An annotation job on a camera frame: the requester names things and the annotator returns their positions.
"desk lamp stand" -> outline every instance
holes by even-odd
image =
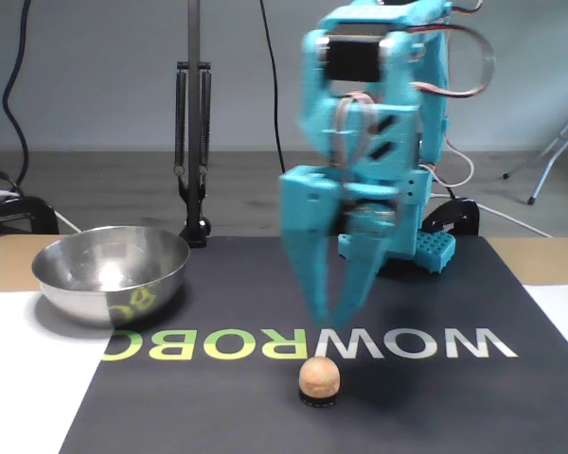
[[[208,170],[211,73],[210,63],[200,61],[200,0],[188,0],[187,7],[188,61],[177,63],[174,173],[179,181],[179,195],[187,206],[186,226],[180,237],[191,248],[203,248],[211,230],[210,222],[202,213]],[[186,90],[189,92],[187,185],[183,181],[186,172]]]

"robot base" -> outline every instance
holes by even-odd
[[[348,235],[339,235],[339,255],[347,257]],[[412,261],[428,272],[442,272],[454,256],[456,239],[447,232],[417,232],[417,249]],[[385,258],[396,258],[389,254]]]

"white letters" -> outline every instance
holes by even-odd
[[[423,348],[420,352],[405,352],[398,345],[398,336],[400,334],[412,334],[414,336],[419,336],[423,343],[425,344],[425,348]],[[432,357],[437,352],[437,342],[434,338],[432,338],[429,334],[424,333],[423,331],[419,331],[417,329],[392,329],[384,337],[385,347],[393,353],[402,358],[408,359],[424,359],[428,357]]]
[[[499,338],[497,338],[492,331],[487,328],[477,328],[475,330],[477,338],[477,347],[475,347],[468,339],[461,334],[456,328],[446,328],[446,356],[448,358],[458,358],[458,348],[456,341],[459,340],[461,344],[472,352],[478,358],[489,358],[488,340],[498,348],[503,355],[508,358],[517,358],[518,356],[507,347]]]
[[[347,349],[333,329],[323,329],[320,332],[320,339],[318,340],[318,346],[315,349],[315,355],[317,357],[325,357],[328,349],[328,341],[332,341],[344,359],[354,359],[358,355],[358,344],[360,343],[360,338],[362,338],[366,344],[366,348],[370,352],[370,355],[372,355],[372,358],[384,358],[379,347],[377,347],[377,344],[372,340],[372,338],[370,338],[366,330],[363,328],[355,328],[351,330],[349,347]]]

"robotic arm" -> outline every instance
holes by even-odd
[[[454,236],[421,229],[433,166],[448,128],[448,97],[483,91],[493,74],[486,39],[449,24],[446,0],[355,0],[326,16],[302,45],[300,126],[327,166],[298,166],[280,178],[281,237],[317,324],[340,326],[364,305],[390,257],[441,272]],[[482,46],[482,83],[448,89],[445,32],[469,33]],[[361,82],[339,96],[335,80]],[[338,235],[346,276],[329,313],[328,238]]]

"metal bowl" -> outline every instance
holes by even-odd
[[[31,265],[44,296],[94,326],[138,321],[166,305],[182,285],[189,246],[152,227],[101,227],[44,248]]]

